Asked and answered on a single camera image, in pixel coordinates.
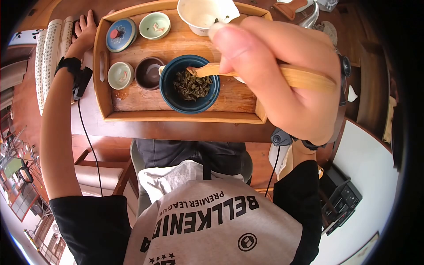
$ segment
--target brown clay cup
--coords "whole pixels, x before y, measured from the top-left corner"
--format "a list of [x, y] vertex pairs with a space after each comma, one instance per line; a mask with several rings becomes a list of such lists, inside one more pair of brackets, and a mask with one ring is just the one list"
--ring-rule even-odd
[[134, 79], [139, 87], [145, 90], [159, 88], [159, 67], [166, 65], [159, 57], [146, 57], [138, 63], [134, 70]]

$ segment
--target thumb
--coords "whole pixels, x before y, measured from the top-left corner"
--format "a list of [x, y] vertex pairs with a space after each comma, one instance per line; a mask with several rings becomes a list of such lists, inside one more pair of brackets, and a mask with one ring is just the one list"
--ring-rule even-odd
[[232, 24], [215, 23], [209, 38], [259, 99], [272, 122], [278, 117], [272, 108], [284, 106], [288, 113], [300, 113], [302, 106], [284, 79], [274, 54], [249, 31]]

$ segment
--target metal kettle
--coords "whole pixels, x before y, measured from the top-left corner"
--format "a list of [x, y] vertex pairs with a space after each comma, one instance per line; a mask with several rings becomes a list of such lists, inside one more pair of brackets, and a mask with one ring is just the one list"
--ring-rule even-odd
[[302, 19], [301, 22], [299, 22], [297, 25], [301, 26], [302, 28], [310, 28], [312, 29], [315, 25], [315, 22], [317, 22], [319, 16], [319, 6], [316, 1], [314, 1], [314, 10], [312, 13], [307, 16], [306, 18]]

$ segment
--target red knob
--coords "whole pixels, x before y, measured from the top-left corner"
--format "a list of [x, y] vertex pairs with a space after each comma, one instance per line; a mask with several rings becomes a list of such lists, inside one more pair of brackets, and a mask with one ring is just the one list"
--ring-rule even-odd
[[111, 39], [115, 39], [119, 36], [121, 36], [121, 33], [117, 29], [112, 30], [111, 33], [110, 33]]

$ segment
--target black pants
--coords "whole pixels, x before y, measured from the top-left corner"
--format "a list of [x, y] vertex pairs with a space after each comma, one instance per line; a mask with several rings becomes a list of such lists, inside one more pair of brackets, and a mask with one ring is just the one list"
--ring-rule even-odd
[[241, 172], [241, 155], [246, 152], [243, 142], [193, 142], [136, 139], [145, 167], [172, 167], [184, 160], [210, 165], [212, 171], [237, 175]]

